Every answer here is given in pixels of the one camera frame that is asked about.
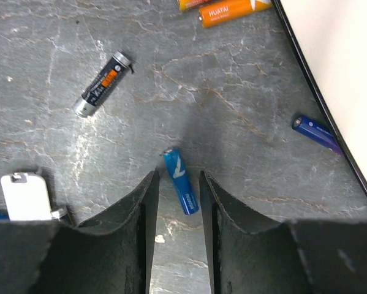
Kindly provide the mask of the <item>white battery cover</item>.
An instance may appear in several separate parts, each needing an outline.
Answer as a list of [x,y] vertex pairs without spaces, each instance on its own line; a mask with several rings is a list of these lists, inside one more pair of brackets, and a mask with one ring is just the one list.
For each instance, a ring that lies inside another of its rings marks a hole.
[[35,173],[12,173],[0,179],[11,221],[50,221],[46,181]]

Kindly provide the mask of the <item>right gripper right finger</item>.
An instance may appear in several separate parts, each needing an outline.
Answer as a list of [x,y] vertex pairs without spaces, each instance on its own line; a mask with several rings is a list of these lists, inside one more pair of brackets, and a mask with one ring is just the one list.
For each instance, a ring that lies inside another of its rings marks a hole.
[[199,179],[213,293],[367,293],[367,219],[273,220]]

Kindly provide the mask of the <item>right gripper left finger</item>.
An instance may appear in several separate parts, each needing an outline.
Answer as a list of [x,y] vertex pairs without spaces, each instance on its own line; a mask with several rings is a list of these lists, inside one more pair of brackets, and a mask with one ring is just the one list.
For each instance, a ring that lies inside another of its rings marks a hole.
[[151,171],[77,227],[0,220],[0,293],[148,293],[158,201]]

